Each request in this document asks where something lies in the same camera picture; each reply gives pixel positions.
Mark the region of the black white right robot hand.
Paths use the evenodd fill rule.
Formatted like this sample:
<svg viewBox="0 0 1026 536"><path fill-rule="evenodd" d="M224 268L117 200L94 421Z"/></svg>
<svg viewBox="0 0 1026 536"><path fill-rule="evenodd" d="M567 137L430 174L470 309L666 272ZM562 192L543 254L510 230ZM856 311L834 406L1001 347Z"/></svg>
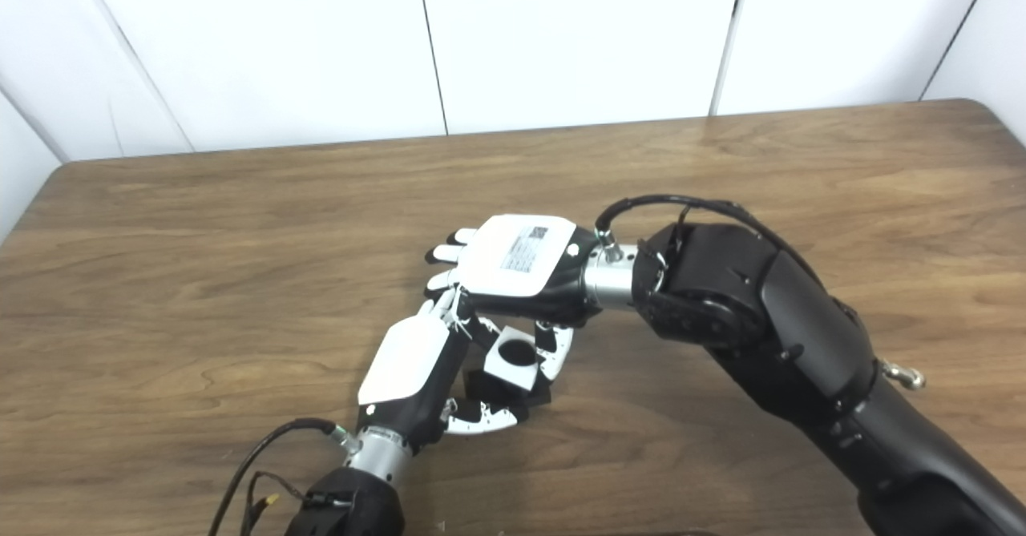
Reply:
<svg viewBox="0 0 1026 536"><path fill-rule="evenodd" d="M599 311L585 284L585 269L597 244L593 232L565 218L492 216L480 227L459 229L426 253L426 262L450 269L430 277L424 294L435 300L458 285L469 292L480 313L542 324L535 343L541 350L541 373L553 381L567 360L573 329Z"/></svg>

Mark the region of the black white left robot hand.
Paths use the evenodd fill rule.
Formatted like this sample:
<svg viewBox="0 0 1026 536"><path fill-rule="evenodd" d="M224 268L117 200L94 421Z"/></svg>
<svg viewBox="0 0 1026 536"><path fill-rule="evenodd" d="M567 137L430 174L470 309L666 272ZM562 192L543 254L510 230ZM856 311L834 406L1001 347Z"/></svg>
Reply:
<svg viewBox="0 0 1026 536"><path fill-rule="evenodd" d="M473 345L487 351L476 381L503 391L492 400L452 397ZM396 442L418 454L442 435L483 435L517 426L527 410L518 397L539 379L534 338L481 318L464 288L426 300L415 316L393 324L382 339L357 393L357 434Z"/></svg>

